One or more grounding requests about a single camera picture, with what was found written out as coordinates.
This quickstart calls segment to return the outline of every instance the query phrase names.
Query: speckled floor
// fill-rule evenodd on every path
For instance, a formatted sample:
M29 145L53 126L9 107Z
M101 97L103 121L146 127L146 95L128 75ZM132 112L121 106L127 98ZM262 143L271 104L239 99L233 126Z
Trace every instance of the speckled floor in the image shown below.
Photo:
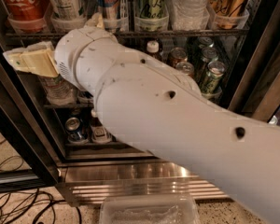
M9 220L14 218L20 213L17 212L12 216L7 217L8 213L12 212L15 207L16 210L22 209L24 206L29 205L34 198L34 195L30 199L26 200L31 193L35 193L35 189L27 190L24 193L13 193L7 204L7 196L0 200L2 207L2 218L0 224L8 223ZM63 197L55 188L41 189L35 204L30 208L23 216L10 223L19 224L78 224L79 216L75 207L70 207L66 203L56 203L53 205L55 217L52 208L48 209L45 213L39 216L38 220L35 217L49 204L48 195L50 193L55 201L62 200ZM238 203L229 200L208 200L197 201L198 212L200 216L201 224L264 224L259 218L251 215L249 212ZM81 213L82 224L99 224L100 209L93 206L80 206L79 211Z

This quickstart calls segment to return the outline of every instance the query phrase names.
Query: fridge door frame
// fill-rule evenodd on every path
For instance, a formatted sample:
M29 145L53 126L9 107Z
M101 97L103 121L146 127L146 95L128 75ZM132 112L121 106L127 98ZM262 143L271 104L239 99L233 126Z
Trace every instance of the fridge door frame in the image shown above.
M58 169L42 132L27 104L0 63L0 133L30 165L31 170L0 173L0 193L54 186Z
M250 98L255 96L263 71L271 65L270 61L279 44L280 0L261 0L229 76L220 106L253 118L254 111L247 112L246 104L251 104Z

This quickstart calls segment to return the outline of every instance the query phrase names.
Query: soda can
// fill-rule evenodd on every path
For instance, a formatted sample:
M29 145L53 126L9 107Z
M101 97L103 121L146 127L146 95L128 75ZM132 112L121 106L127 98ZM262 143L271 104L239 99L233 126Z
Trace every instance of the soda can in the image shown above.
M188 61L196 66L201 57L202 48L212 48L214 46L214 40L209 36L199 36L192 44L188 39Z
M210 62L205 69L199 88L202 93L213 93L226 72L226 65L219 61Z
M183 48L173 48L170 50L167 58L167 64L173 68L180 62L186 62L188 60L188 54Z
M72 142L87 140L87 132L85 132L83 123L77 117L71 117L65 123L65 129Z
M197 65L195 66L195 80L197 84L200 83L206 66L218 59L218 52L215 48L202 48L202 53Z
M182 73L188 75L189 77L194 78L195 68L194 65L188 62L180 62L176 65L176 70L181 71Z
M74 20L84 16L84 0L50 0L57 19Z
M109 20L120 19L120 0L97 0L98 11L103 18Z

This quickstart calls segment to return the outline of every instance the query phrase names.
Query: fridge shelf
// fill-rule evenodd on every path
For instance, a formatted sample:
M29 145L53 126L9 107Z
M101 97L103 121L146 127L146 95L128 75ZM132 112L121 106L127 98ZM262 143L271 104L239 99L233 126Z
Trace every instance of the fridge shelf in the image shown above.
M141 37L185 37L185 36L221 36L221 35L247 35L248 29L230 30L193 30L193 31L162 31L162 32L117 32L114 33L119 38L141 38ZM49 34L15 34L7 33L6 36L16 40L57 40L64 36L61 33Z
M68 104L68 105L51 105L49 103L44 104L45 108L93 108L93 103L77 103L77 104Z

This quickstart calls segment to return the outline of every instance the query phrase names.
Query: white robotic arm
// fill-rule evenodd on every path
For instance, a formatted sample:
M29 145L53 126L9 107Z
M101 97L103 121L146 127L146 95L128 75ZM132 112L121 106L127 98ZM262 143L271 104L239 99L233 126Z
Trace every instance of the white robotic arm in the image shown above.
M280 223L280 127L236 115L196 83L95 27L55 51L62 76L89 91L118 140L183 166L270 223Z

